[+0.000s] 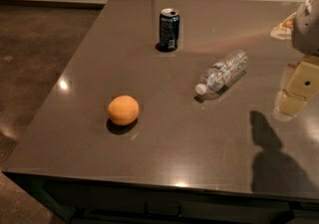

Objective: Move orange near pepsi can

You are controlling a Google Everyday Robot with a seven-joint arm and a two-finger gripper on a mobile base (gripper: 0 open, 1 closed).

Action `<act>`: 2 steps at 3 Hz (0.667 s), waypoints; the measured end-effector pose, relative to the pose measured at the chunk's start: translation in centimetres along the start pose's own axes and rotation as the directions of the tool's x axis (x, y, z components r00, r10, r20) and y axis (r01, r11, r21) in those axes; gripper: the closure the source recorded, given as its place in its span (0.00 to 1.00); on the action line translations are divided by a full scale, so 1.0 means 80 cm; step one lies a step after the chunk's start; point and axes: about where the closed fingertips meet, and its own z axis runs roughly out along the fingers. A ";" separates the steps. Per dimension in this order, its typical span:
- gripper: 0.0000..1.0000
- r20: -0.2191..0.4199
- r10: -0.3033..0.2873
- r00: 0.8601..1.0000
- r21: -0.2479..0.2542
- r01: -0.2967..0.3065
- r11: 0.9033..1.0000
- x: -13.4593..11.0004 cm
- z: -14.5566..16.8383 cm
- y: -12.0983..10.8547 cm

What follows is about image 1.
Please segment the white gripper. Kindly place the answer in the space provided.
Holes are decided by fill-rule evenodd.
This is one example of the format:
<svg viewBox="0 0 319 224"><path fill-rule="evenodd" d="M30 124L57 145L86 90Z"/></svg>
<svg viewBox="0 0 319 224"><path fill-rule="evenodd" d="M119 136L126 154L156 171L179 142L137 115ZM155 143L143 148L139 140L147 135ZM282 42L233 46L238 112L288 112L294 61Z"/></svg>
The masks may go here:
<svg viewBox="0 0 319 224"><path fill-rule="evenodd" d="M296 117L319 93L319 0L305 0L297 9L292 46L314 56L285 67L274 103L275 117Z"/></svg>

